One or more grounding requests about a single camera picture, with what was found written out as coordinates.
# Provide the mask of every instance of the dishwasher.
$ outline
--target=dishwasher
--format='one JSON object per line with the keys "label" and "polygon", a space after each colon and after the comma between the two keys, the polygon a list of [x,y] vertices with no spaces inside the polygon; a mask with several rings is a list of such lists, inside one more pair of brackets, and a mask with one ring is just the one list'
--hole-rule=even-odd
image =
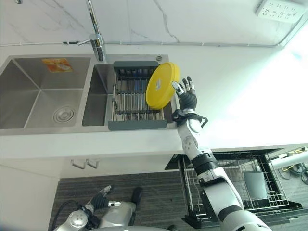
{"label": "dishwasher", "polygon": [[[289,223],[289,219],[308,214],[300,203],[287,199],[282,185],[273,168],[269,153],[274,150],[250,150],[234,152],[213,152],[220,166],[240,194],[244,209],[254,213],[268,225]],[[183,221],[195,229],[218,227],[209,220],[200,196],[201,187],[190,160],[185,154],[175,154],[165,170],[178,169],[180,172],[186,215]],[[266,199],[255,199],[249,195],[244,181],[244,172],[262,172],[266,185]]]}

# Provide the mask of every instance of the gray floor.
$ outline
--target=gray floor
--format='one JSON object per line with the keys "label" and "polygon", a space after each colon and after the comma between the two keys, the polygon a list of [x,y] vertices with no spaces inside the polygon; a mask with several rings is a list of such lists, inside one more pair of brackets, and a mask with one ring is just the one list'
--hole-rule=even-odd
{"label": "gray floor", "polygon": [[[280,177],[280,180],[289,200],[308,207],[308,185],[305,185],[300,178],[295,177],[290,180]],[[63,202],[76,200],[86,203],[99,190],[109,184],[113,184],[115,189],[108,198],[116,201],[129,201],[133,189],[137,186],[143,187],[143,198],[137,211],[135,225],[166,228],[175,224],[180,231],[194,230],[181,220],[185,214],[185,207],[178,172],[61,179],[54,200],[50,228],[54,215]],[[73,206],[64,209],[57,224],[63,223],[71,211],[73,211]],[[105,212],[106,210],[97,211],[96,215],[100,217]],[[275,225],[271,228],[274,231],[306,231],[307,227],[308,216],[302,216],[300,219],[292,220],[291,223]],[[204,230],[218,231],[219,228]]]}

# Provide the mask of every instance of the white robotic arm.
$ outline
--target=white robotic arm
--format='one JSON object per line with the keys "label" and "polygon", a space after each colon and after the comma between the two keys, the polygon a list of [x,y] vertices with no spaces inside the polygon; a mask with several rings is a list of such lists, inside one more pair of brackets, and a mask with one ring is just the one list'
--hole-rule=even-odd
{"label": "white robotic arm", "polygon": [[172,86],[179,97],[181,110],[173,113],[185,154],[191,160],[203,188],[201,198],[212,221],[218,221],[222,231],[270,231],[271,229],[253,213],[245,211],[240,195],[206,146],[201,122],[205,117],[194,112],[197,98],[190,77]]}

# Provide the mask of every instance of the wall socket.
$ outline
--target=wall socket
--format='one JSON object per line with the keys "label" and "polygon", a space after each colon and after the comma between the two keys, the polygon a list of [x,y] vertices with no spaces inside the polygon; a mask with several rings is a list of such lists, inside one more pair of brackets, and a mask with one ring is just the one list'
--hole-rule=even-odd
{"label": "wall socket", "polygon": [[305,13],[304,5],[285,0],[264,0],[257,8],[256,15],[261,18],[284,23],[296,23]]}

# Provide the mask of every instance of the drain strainer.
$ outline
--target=drain strainer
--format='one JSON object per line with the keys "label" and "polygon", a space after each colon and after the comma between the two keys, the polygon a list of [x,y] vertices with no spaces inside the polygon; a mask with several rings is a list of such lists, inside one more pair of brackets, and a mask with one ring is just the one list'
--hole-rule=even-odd
{"label": "drain strainer", "polygon": [[71,107],[61,107],[57,109],[53,114],[53,120],[56,123],[66,123],[70,121],[75,114],[75,111]]}

